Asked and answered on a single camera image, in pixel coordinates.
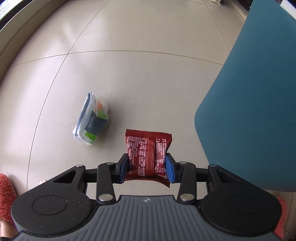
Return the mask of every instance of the person's foot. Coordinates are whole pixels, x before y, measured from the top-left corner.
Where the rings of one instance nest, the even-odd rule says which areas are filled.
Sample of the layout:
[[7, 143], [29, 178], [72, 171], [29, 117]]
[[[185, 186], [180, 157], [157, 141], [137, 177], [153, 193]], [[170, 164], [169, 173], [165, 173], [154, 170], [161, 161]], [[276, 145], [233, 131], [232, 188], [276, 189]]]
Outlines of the person's foot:
[[10, 210], [16, 198], [17, 195], [12, 183], [5, 174], [0, 173], [0, 220], [14, 224]]

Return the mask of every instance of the red snack package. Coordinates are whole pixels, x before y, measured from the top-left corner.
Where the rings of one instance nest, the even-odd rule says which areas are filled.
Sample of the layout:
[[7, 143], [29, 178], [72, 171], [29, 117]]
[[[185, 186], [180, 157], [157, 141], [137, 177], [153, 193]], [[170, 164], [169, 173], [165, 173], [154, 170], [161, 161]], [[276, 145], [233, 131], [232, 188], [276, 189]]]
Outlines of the red snack package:
[[169, 187], [165, 155], [171, 142], [168, 133], [126, 130], [130, 168], [125, 180], [152, 180]]

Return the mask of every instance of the beige floor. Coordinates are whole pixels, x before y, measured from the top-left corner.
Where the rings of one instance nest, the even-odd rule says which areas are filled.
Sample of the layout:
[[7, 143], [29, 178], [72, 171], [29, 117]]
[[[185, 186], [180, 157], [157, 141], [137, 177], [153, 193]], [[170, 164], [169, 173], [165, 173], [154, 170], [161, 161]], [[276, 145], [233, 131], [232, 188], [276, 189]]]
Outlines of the beige floor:
[[[126, 152], [125, 129], [172, 133], [174, 158], [206, 167], [194, 114], [243, 24], [227, 2], [68, 1], [28, 40], [0, 84], [1, 172], [21, 194], [75, 164], [116, 162]], [[110, 110], [93, 146], [72, 134], [89, 91], [101, 93]], [[117, 197], [177, 190], [150, 181], [115, 186]], [[201, 185], [199, 197], [205, 192]]]

